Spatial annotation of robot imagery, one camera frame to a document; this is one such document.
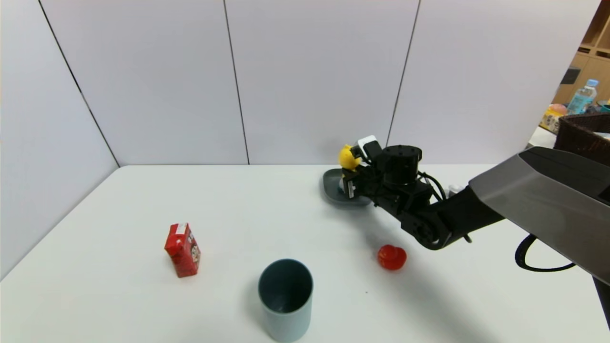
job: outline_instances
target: yellow toy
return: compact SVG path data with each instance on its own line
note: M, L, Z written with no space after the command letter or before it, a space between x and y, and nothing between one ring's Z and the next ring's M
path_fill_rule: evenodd
M345 145L341 151L339 151L339 164L341 167L349 170L355 170L357 166L362 162L361 158L355 159L351 154L351 145ZM345 193L345 189L343 189L343 178L345 175L341 175L341 179L339 180L339 192Z

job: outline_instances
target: water bottle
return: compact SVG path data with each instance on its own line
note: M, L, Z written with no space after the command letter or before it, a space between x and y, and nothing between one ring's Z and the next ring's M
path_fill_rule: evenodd
M587 106L593 103L593 99L597 96L595 86L599 82L597 80L589 79L587 84L576 91L572 101L568 105L568 114L583 114L587 109Z

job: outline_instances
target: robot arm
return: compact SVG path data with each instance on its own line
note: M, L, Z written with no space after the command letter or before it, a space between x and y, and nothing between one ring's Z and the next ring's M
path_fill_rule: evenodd
M418 171L419 148L382 149L371 136L351 152L366 165L343 169L346 194L370 198L424 247L441 249L506 218L610 284L609 167L564 151L531 148L444 199L423 182L430 177ZM433 195L439 201L431 203Z

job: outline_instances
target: red juice carton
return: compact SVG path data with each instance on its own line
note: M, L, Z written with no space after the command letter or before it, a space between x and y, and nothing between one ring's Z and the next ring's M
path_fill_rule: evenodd
M165 251L170 255L179 278L197 274L201 252L188 223L170 226Z

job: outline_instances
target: cylindrical cup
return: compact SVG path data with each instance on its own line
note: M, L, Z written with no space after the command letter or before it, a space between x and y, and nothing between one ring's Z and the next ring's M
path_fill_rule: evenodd
M269 335L278 342L303 337L311 320L314 279L304 264L280 259L270 264L259 279L259 298Z

